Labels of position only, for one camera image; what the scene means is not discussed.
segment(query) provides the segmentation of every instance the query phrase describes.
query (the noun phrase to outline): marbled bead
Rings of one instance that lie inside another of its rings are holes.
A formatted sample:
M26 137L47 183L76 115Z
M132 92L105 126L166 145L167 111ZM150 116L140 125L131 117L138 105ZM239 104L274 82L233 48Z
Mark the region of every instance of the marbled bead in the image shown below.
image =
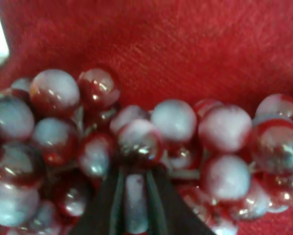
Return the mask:
M46 175L42 154L33 146L19 141L0 148L0 191L37 188Z
M128 234L139 235L148 229L147 198L142 175L128 175L124 198L125 229Z
M34 117L30 108L20 99L0 96L0 138L27 140L34 128Z
M293 174L288 176L265 174L263 182L274 203L293 206Z
M222 102L215 100L215 99L202 99L199 102L197 102L194 106L194 112L196 114L196 118L198 122L202 120L204 115L211 109L223 105Z
M293 98L285 94L272 94L266 97L256 110L256 116L279 114L293 120Z
M31 85L31 81L29 78L20 78L14 81L13 84L11 84L10 88L22 90L29 93L30 85Z
M30 86L30 99L37 111L50 117L69 117L79 105L78 86L62 70L39 73Z
M151 122L159 128L165 140L188 142L194 135L197 120L186 102L169 99L155 106Z
M79 137L74 125L49 117L37 123L32 142L41 149L46 164L59 166L76 157Z
M212 156L202 167L199 182L202 190L215 199L237 201L248 193L250 173L239 156Z
M124 126L117 135L121 164L150 167L158 163L164 151L160 131L148 120L136 119Z
M293 172L293 122L271 119L255 126L249 143L251 155L265 172Z
M269 209L269 204L269 195L256 180L252 180L246 197L233 203L229 210L233 218L250 221L265 215Z
M168 158L174 170L199 169L203 153L193 144L182 144L169 148Z
M0 193L0 224L14 227L34 215L39 205L37 190L23 191L16 195Z
M109 134L92 133L80 145L77 156L79 168L90 178L103 177L114 154L115 141Z
M238 234L238 224L224 218L219 218L216 223L209 227L216 235Z
M52 187L51 198L63 215L80 217L92 198L91 185L81 174L67 172Z
M120 97L119 86L112 75L102 69L82 72L78 79L81 100L86 109L106 109Z
M245 146L251 128L251 118L243 109L224 105L204 116L198 126L198 135L209 150L236 152Z
M129 105L121 109L111 120L110 131L115 135L119 130L135 119L149 119L150 114L141 109L138 105Z
M15 230L18 235L58 235L62 229L56 207L50 201L42 201L36 213Z

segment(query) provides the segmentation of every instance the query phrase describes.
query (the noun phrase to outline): red felt background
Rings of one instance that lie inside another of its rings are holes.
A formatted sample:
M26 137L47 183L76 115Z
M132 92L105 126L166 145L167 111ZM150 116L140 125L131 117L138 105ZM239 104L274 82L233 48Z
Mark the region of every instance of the red felt background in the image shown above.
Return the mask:
M293 95L293 0L0 0L11 56L0 89L58 68L104 64L122 103L232 102L250 114ZM241 224L239 235L293 235L293 209Z

